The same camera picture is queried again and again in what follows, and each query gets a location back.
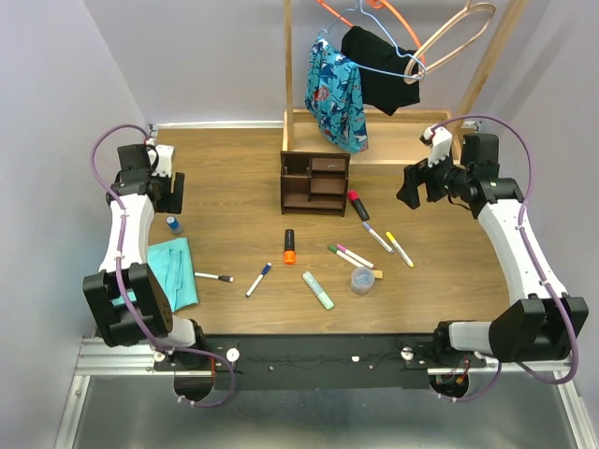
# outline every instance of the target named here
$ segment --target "screw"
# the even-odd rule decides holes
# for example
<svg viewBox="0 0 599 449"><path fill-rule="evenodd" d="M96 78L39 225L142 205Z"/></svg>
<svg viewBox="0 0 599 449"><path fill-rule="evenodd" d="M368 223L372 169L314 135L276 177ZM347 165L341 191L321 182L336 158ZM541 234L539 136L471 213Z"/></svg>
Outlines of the screw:
<svg viewBox="0 0 599 449"><path fill-rule="evenodd" d="M153 353L153 361L160 363L165 361L166 356L162 353L155 352Z"/></svg>
<svg viewBox="0 0 599 449"><path fill-rule="evenodd" d="M406 362L409 362L413 358L414 358L414 351L409 346L405 346L402 349L402 359L405 360Z"/></svg>

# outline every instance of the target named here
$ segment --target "teal towel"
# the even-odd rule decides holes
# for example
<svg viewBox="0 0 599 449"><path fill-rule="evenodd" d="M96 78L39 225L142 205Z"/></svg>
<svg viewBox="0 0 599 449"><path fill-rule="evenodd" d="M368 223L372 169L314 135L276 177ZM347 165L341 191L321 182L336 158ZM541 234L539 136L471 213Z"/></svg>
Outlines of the teal towel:
<svg viewBox="0 0 599 449"><path fill-rule="evenodd" d="M148 247L148 265L165 291L172 311L197 304L196 279L191 264L189 243L184 237ZM129 292L135 302L135 294ZM114 305L124 304L122 297Z"/></svg>

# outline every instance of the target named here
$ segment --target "red marker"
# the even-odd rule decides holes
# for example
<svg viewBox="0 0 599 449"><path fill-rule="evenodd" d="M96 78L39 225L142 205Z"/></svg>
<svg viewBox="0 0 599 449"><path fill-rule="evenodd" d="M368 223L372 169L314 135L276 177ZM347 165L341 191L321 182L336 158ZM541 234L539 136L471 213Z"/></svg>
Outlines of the red marker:
<svg viewBox="0 0 599 449"><path fill-rule="evenodd" d="M364 205L360 201L359 196L355 190L350 190L349 192L347 192L347 198L354 206L354 209L358 213L359 218L362 219L362 222L370 220L371 217L368 214L368 212L366 211L366 208L364 208Z"/></svg>

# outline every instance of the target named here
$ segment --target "green marker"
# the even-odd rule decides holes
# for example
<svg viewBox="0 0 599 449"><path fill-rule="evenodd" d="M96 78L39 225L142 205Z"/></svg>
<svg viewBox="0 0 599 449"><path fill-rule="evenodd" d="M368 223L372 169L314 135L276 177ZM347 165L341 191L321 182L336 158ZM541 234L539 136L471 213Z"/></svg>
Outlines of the green marker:
<svg viewBox="0 0 599 449"><path fill-rule="evenodd" d="M320 300L325 309L330 311L333 307L335 307L335 304L333 303L333 301L330 300L329 295L325 293L325 291L322 289L322 287L316 281L316 279L310 271L306 271L301 275L301 277L304 281L306 281L306 283L310 287L310 290L313 291L313 293L316 295L318 300Z"/></svg>

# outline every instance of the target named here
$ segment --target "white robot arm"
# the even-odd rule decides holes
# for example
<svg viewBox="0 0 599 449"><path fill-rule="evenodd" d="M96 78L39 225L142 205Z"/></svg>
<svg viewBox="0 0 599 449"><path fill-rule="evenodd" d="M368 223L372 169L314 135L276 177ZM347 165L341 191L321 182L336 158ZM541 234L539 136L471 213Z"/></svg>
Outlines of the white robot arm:
<svg viewBox="0 0 599 449"><path fill-rule="evenodd" d="M112 190L124 203L127 226L123 249L117 250L123 211L107 196L112 213L109 247L99 272L83 281L83 293L102 338L108 346L129 346L144 340L141 330L126 310L116 308L112 300L120 295L116 286L117 255L122 256L122 271L127 288L136 293L136 309L158 341L165 346L194 347L203 340L201 328L193 321L172 314L164 291L148 266L148 235L157 212L180 213L183 206L182 173L174 174L174 147L144 144L118 149L121 171Z"/></svg>
<svg viewBox="0 0 599 449"><path fill-rule="evenodd" d="M570 341L548 284L561 299L576 334L589 311L582 297L568 295L551 270L526 210L519 220L523 195L514 180L499 178L499 139L485 134L465 136L462 167L453 164L452 136L445 128L427 128L421 140L431 147L430 157L404 169L404 185L397 198L416 209L420 205L417 187L424 183L430 202L452 196L468 203L489 236L509 290L510 308L492 322L440 323L435 331L440 347L478 351L502 362L564 359ZM527 229L533 255L520 234L522 227ZM546 274L544 281L534 262Z"/></svg>

